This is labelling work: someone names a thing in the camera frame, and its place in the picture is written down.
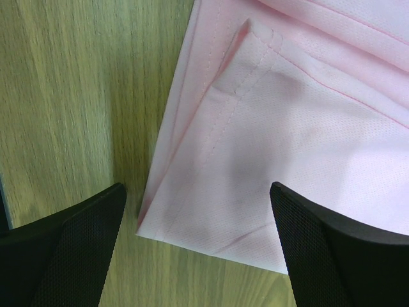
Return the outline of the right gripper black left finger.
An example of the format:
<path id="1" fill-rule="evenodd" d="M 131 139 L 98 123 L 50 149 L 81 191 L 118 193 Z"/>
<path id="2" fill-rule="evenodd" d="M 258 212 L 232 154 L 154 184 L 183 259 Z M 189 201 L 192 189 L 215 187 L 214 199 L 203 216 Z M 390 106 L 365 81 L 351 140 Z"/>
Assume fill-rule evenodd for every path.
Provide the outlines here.
<path id="1" fill-rule="evenodd" d="M 117 183 L 18 228 L 1 205 L 1 306 L 98 306 L 126 199 Z"/>

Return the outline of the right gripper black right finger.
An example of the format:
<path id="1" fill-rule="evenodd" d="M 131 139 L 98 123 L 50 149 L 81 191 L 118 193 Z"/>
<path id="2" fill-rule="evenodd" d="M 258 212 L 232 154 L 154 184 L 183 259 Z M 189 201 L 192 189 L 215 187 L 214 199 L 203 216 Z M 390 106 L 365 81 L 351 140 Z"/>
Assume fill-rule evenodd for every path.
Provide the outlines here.
<path id="1" fill-rule="evenodd" d="M 358 222 L 285 185 L 272 211 L 297 306 L 408 306 L 408 236 Z"/>

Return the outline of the light pink t shirt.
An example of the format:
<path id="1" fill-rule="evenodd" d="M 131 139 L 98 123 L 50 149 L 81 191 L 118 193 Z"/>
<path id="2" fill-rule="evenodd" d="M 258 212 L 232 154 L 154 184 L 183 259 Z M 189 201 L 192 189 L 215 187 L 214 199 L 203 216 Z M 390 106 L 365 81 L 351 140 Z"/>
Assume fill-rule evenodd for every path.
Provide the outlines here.
<path id="1" fill-rule="evenodd" d="M 408 2 L 196 1 L 137 234 L 286 272 L 280 182 L 408 233 Z"/>

